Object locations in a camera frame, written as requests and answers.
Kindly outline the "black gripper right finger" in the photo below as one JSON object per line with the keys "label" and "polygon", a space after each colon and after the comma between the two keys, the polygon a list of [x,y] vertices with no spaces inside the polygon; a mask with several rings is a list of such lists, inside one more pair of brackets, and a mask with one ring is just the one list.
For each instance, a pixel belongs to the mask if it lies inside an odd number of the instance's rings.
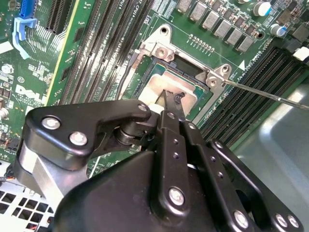
{"label": "black gripper right finger", "polygon": [[205,142],[187,120],[181,132],[217,231],[304,231],[297,216],[221,141]]}

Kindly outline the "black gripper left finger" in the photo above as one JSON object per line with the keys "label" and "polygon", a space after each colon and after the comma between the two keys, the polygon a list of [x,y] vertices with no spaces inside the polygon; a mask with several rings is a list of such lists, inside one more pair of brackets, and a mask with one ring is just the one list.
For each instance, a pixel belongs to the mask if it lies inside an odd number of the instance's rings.
{"label": "black gripper left finger", "polygon": [[179,218],[189,210],[184,93],[163,90],[154,106],[137,99],[67,104],[28,112],[13,164],[16,179],[52,207],[88,180],[95,157],[139,145],[140,158],[154,158],[151,204],[159,216]]}

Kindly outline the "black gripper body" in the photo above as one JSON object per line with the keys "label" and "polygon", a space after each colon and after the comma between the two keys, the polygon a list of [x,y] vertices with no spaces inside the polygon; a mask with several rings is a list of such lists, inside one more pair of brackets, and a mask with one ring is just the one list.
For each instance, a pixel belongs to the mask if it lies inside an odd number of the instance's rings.
{"label": "black gripper body", "polygon": [[174,225],[152,212],[156,156],[133,155],[73,188],[59,204],[52,232],[227,232],[207,202],[197,171],[188,168],[189,214]]}

